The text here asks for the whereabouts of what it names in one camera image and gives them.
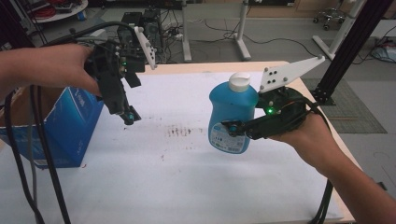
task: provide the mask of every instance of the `bottle cap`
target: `bottle cap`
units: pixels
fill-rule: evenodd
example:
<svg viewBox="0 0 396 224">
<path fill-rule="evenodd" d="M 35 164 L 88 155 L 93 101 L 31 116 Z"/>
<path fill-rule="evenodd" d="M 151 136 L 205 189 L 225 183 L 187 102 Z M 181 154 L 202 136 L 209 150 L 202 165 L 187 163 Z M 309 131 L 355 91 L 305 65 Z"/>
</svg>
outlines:
<svg viewBox="0 0 396 224">
<path fill-rule="evenodd" d="M 250 74 L 245 72 L 237 72 L 230 76 L 228 85 L 232 91 L 242 92 L 248 89 L 250 84 Z"/>
</svg>

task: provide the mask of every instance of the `white mounting plate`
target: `white mounting plate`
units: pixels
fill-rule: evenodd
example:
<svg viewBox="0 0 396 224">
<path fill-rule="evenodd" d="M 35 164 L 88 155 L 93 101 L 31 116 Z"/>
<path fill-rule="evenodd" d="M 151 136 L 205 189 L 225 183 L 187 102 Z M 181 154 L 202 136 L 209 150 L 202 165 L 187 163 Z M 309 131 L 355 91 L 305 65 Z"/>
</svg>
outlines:
<svg viewBox="0 0 396 224">
<path fill-rule="evenodd" d="M 301 77 L 324 61 L 325 58 L 319 55 L 316 58 L 299 61 L 297 63 L 288 63 L 278 67 L 265 68 L 262 73 L 260 92 L 271 91 L 286 86 L 297 77 Z"/>
<path fill-rule="evenodd" d="M 134 28 L 134 32 L 136 33 L 140 46 L 145 52 L 148 64 L 151 67 L 151 70 L 154 70 L 157 67 L 157 64 L 155 64 L 155 49 L 151 46 L 145 35 L 143 35 L 143 31 L 144 29 L 142 27 L 136 26 Z"/>
</svg>

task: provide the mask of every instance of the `detergent bottle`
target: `detergent bottle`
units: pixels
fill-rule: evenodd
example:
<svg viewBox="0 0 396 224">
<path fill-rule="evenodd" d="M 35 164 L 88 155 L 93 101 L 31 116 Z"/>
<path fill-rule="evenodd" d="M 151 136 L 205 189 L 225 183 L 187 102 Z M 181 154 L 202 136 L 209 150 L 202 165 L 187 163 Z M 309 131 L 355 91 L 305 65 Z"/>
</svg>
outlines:
<svg viewBox="0 0 396 224">
<path fill-rule="evenodd" d="M 213 110 L 209 121 L 210 144 L 224 152 L 240 154 L 247 150 L 250 139 L 245 135 L 232 137 L 222 121 L 254 119 L 259 94 L 250 86 L 249 73 L 235 73 L 228 82 L 215 87 L 209 94 Z"/>
</svg>

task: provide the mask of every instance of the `black metal post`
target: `black metal post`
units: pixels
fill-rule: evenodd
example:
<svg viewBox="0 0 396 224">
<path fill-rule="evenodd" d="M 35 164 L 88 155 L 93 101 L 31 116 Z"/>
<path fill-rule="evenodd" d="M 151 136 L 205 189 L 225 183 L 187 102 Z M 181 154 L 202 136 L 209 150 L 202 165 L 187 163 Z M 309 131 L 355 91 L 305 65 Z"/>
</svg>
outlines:
<svg viewBox="0 0 396 224">
<path fill-rule="evenodd" d="M 322 80 L 311 91 L 318 103 L 326 104 L 330 99 L 341 78 L 392 2 L 393 0 L 367 0 Z"/>
</svg>

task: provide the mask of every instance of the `cardboard box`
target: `cardboard box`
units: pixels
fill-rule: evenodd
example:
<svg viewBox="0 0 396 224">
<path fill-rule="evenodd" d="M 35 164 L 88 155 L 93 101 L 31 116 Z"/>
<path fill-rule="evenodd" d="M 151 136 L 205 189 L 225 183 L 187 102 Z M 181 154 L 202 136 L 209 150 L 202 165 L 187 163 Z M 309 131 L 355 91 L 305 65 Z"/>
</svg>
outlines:
<svg viewBox="0 0 396 224">
<path fill-rule="evenodd" d="M 95 96 L 84 90 L 69 87 L 42 88 L 41 98 L 45 132 L 55 167 L 79 167 L 102 111 L 103 102 L 97 102 Z M 28 158 L 29 106 L 29 88 L 22 88 L 11 104 L 11 122 L 18 149 L 25 158 Z M 0 111 L 0 138 L 9 144 L 3 110 Z M 47 168 L 35 125 L 32 145 L 35 165 L 38 168 Z"/>
</svg>

